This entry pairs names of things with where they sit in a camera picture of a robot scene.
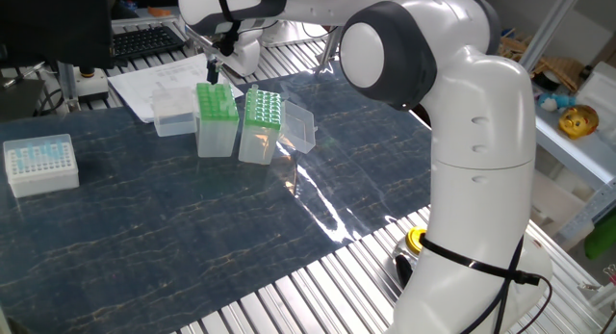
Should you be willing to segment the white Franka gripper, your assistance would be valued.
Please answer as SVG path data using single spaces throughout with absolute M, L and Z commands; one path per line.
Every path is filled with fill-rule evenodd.
M 263 34 L 262 30 L 252 29 L 238 34 L 203 36 L 190 26 L 186 26 L 185 33 L 205 54 L 208 83 L 218 82 L 219 70 L 224 65 L 239 77 L 248 76 L 256 71 L 261 53 L 259 38 Z

